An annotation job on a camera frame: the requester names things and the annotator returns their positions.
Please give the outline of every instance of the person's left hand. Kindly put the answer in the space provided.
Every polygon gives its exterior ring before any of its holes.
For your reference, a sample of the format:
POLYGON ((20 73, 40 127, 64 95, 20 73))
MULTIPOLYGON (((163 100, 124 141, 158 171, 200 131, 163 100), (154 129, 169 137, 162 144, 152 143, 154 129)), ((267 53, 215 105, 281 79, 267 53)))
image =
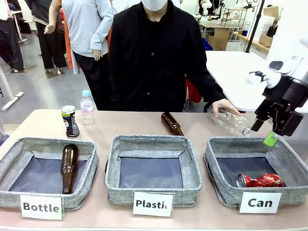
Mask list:
POLYGON ((94 54, 95 61, 99 61, 99 59, 102 57, 102 51, 101 50, 91 50, 92 54, 94 54))
POLYGON ((226 99, 222 99, 222 100, 218 100, 216 102, 212 103, 212 107, 213 107, 213 112, 214 112, 214 116, 215 118, 218 117, 218 113, 219 113, 219 109, 223 108, 226 111, 241 116, 241 113, 232 105, 232 103, 230 103, 230 101, 226 100, 226 99))

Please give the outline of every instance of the mannequin hand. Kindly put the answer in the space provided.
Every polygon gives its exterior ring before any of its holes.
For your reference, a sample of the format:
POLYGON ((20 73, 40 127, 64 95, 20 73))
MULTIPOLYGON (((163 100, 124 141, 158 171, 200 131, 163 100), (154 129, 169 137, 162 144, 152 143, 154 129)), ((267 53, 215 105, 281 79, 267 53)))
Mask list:
POLYGON ((95 61, 99 61, 99 59, 102 57, 102 51, 100 50, 91 50, 92 54, 94 54, 95 61))
POLYGON ((218 112, 220 108, 224 108, 227 112, 230 112, 232 114, 241 116, 241 113, 226 99, 218 100, 216 102, 212 103, 214 116, 215 118, 218 117, 218 112))
POLYGON ((56 29, 55 25, 49 24, 45 27, 44 34, 51 34, 56 29))

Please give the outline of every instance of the black button-up shirt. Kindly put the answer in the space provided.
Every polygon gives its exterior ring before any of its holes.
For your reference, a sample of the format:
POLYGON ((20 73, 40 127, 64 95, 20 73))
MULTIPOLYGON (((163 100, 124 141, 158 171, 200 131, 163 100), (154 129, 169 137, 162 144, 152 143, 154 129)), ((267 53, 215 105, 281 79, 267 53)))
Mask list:
POLYGON ((109 57, 118 110, 181 112, 185 74, 211 103, 224 98, 206 69, 196 20, 171 0, 160 22, 147 18, 142 3, 117 14, 109 57))

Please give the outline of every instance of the gray floor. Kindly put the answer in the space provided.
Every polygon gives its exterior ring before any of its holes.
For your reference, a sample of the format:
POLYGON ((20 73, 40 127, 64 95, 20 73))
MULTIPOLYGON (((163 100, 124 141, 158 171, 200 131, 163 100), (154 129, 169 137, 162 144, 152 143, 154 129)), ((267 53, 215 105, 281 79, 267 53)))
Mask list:
MULTIPOLYGON (((25 73, 11 74, 11 69, 0 58, 0 65, 10 84, 13 94, 20 91, 24 95, 13 104, 6 112, 2 112, 4 124, 21 124, 28 115, 36 109, 60 109, 64 105, 74 105, 79 109, 81 92, 88 89, 87 82, 83 73, 74 75, 73 71, 64 68, 65 74, 43 78, 44 66, 43 60, 39 57, 39 40, 34 35, 26 35, 28 41, 21 47, 25 73)), ((0 80, 0 86, 4 93, 4 98, 0 97, 0 108, 9 100, 3 83, 0 80)), ((189 104, 189 112, 202 112, 203 103, 189 104)))

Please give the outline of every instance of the crushed red can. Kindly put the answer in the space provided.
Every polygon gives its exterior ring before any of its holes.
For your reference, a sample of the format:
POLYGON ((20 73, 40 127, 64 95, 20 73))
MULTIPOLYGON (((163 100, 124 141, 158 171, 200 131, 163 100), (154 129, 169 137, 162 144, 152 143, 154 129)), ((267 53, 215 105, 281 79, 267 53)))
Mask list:
POLYGON ((283 187, 283 181, 277 174, 265 173, 262 177, 256 179, 239 174, 237 181, 239 188, 254 188, 254 187, 283 187))

